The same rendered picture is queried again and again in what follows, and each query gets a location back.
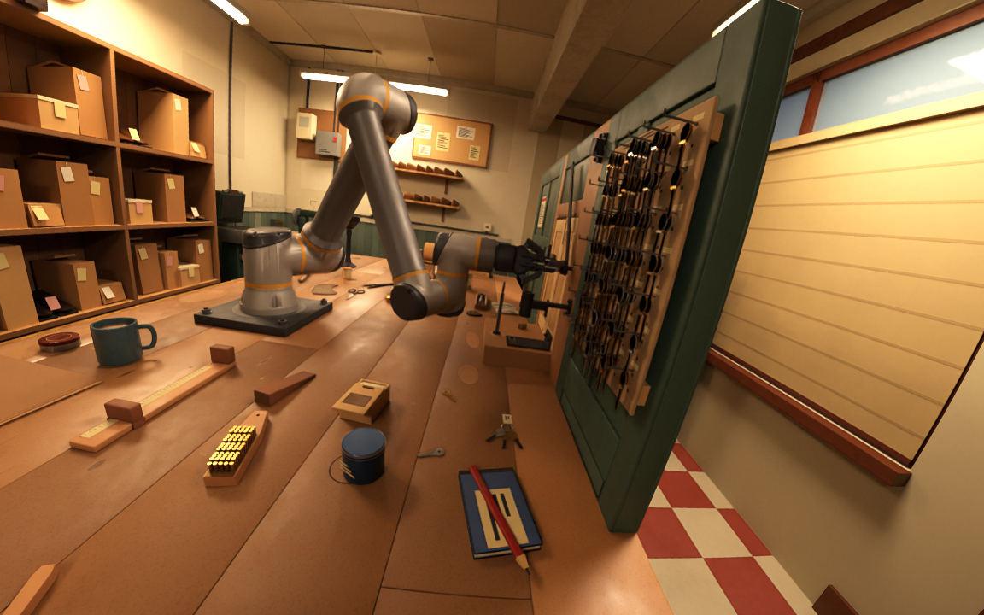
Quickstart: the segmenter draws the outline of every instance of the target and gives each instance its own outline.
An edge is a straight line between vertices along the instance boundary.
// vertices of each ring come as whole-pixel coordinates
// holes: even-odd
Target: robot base
[[[282,316],[253,316],[242,312],[242,300],[235,299],[219,307],[211,307],[210,314],[196,312],[198,325],[211,325],[229,330],[262,332],[265,335],[286,337],[332,311],[332,304],[325,300],[298,299],[298,310]]]

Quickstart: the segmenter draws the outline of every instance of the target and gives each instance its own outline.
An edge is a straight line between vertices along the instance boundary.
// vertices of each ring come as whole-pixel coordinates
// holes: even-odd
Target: blue canister
[[[352,485],[368,485],[386,471],[386,435],[372,427],[348,432],[340,441],[341,470]]]

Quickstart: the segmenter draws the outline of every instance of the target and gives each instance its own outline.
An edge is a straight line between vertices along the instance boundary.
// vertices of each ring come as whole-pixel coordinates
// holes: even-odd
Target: blue notebook
[[[534,515],[530,514],[530,507],[526,505],[523,487],[519,486],[515,471],[509,467],[481,470],[481,477],[489,491],[492,491],[492,496],[500,506],[500,513],[503,513],[503,518],[524,552],[542,548],[542,535],[538,534],[538,526],[534,525]],[[481,495],[476,480],[473,480],[468,470],[458,472],[458,483],[461,485],[461,503],[466,510],[473,559],[511,555],[507,539],[500,533],[495,518],[489,513],[484,495]]]

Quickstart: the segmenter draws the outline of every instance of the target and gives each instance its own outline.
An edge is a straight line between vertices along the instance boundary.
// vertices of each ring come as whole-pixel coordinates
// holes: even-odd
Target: bunch of keys
[[[519,442],[518,440],[518,435],[517,433],[515,433],[515,423],[514,420],[512,420],[511,415],[502,415],[502,416],[503,416],[503,423],[500,424],[499,429],[496,429],[495,432],[492,433],[492,436],[489,436],[488,439],[484,441],[491,442],[495,440],[497,437],[503,437],[503,447],[501,448],[507,448],[508,440],[514,440],[515,445],[517,445],[517,447],[519,448],[522,448],[523,443]]]

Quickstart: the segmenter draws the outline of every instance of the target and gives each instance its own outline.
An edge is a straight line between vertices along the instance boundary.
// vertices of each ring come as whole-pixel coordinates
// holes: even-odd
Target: ceiling
[[[617,0],[608,1],[618,4]],[[296,65],[375,67],[529,95],[567,0],[238,0],[249,26]],[[808,8],[817,0],[789,3]],[[565,103],[612,114],[701,46],[746,0],[631,0]]]

